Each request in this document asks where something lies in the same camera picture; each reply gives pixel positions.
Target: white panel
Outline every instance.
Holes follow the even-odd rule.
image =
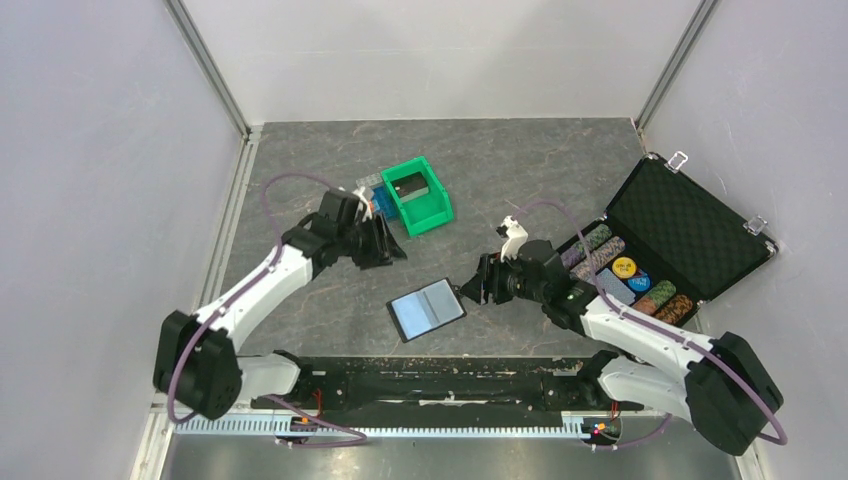
[[[239,138],[159,1],[0,2],[0,70],[0,477],[127,478]]]
[[[713,334],[745,336],[786,397],[789,446],[763,449],[767,478],[844,478],[848,460],[848,3],[721,2],[648,126],[648,145],[781,252],[707,305]]]
[[[186,0],[251,123],[636,116],[697,0]]]

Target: green storage bin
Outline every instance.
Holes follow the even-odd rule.
[[[418,172],[424,176],[430,191],[426,195],[401,203],[392,181],[400,180]],[[436,178],[436,174],[433,173],[433,169],[430,168],[426,158],[413,158],[408,162],[383,170],[381,175],[386,183],[386,190],[397,206],[400,219],[410,237],[420,235],[453,220],[453,208],[451,208],[448,199],[448,192]]]

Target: blue object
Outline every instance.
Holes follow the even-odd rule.
[[[397,218],[397,209],[395,209],[385,185],[374,188],[374,198],[372,198],[372,201],[374,202],[374,208],[378,212],[383,212],[386,220]]]
[[[651,277],[649,277],[643,270],[639,270],[639,273],[627,279],[627,285],[632,288],[634,292],[646,292],[649,288],[651,288]]]

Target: poker chip case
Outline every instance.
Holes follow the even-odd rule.
[[[675,168],[649,153],[639,160],[604,215],[583,234],[605,224],[625,243],[615,259],[629,257],[651,286],[668,280],[677,295],[691,299],[693,308],[669,322],[681,326],[700,306],[777,253],[775,242],[761,232],[761,220],[746,221],[680,171],[679,165]],[[563,254],[577,241],[575,235],[558,252]],[[597,272],[611,268],[615,259],[596,265]],[[648,291],[634,291],[636,301]]]

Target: textured floor surface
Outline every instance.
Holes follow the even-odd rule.
[[[263,181],[284,171],[324,176],[352,189],[358,178],[424,155],[450,195],[455,220],[409,238],[409,256],[360,272],[349,260],[290,296],[250,336],[243,354],[588,356],[599,344],[560,330],[537,304],[464,305],[468,316],[410,343],[400,342],[386,302],[443,277],[463,283],[481,253],[500,249],[494,228],[516,206],[559,199],[581,224],[600,216],[641,156],[628,119],[422,120],[268,124],[244,200],[225,275],[229,289],[270,251]],[[323,187],[291,180],[269,195],[283,230],[318,208]],[[574,234],[556,210],[540,207],[522,224],[554,246]]]

